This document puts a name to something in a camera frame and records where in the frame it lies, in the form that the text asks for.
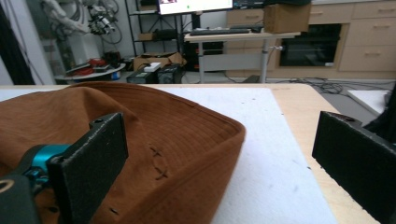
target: brown fabric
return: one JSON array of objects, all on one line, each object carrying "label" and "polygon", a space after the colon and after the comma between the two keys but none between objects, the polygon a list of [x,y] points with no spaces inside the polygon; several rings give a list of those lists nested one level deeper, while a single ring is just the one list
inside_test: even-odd
[{"label": "brown fabric", "polygon": [[[129,158],[92,223],[210,222],[245,128],[152,88],[88,82],[1,102],[0,175],[14,169],[30,147],[73,144],[91,120],[114,112],[124,115]],[[43,222],[56,223],[52,191],[42,192],[36,203]]]}]

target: desk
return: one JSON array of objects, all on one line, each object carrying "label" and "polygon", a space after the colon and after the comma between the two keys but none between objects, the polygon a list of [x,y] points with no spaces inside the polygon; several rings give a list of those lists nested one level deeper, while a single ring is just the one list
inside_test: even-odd
[{"label": "desk", "polygon": [[[268,41],[269,39],[293,38],[300,33],[285,34],[235,34],[235,35],[186,35],[184,40],[191,43],[198,43],[198,60],[201,83],[205,83],[205,71],[237,70],[260,68],[260,82],[264,83],[267,77],[268,62]],[[263,40],[262,53],[256,54],[219,54],[204,55],[203,43],[216,41],[240,41],[240,40]]]},{"label": "desk", "polygon": [[[304,157],[317,180],[327,204],[330,206],[335,218],[340,224],[347,223],[377,223],[361,207],[355,203],[348,194],[330,178],[320,165],[312,158],[312,148],[315,140],[320,110],[337,112],[323,97],[311,87],[303,84],[217,84],[217,85],[149,85],[153,88],[268,88],[275,96],[276,102],[288,123]],[[32,89],[39,90],[60,89],[64,86],[13,86],[0,87],[0,90]]]}]

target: power strip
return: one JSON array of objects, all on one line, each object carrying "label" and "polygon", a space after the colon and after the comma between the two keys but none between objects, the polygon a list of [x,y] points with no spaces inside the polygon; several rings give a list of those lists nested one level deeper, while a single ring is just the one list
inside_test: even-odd
[{"label": "power strip", "polygon": [[161,63],[151,63],[144,68],[145,72],[155,72],[161,67]]}]

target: computer monitor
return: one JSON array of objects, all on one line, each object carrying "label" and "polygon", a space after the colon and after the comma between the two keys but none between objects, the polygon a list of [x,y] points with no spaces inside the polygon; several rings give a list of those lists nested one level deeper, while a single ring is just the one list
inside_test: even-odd
[{"label": "computer monitor", "polygon": [[161,15],[219,11],[233,8],[233,0],[158,0]]}]

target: floor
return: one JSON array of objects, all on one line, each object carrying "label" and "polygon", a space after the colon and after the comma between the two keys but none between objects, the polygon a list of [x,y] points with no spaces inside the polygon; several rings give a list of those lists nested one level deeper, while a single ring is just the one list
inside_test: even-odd
[{"label": "floor", "polygon": [[[183,83],[199,83],[199,74],[188,72],[183,77]],[[226,77],[223,73],[206,73],[205,83],[240,83],[243,77]],[[372,111],[352,99],[349,90],[393,90],[395,80],[325,80],[320,78],[301,79],[267,79],[268,83],[304,83],[316,89],[341,114],[358,119],[367,124],[377,117]]]}]

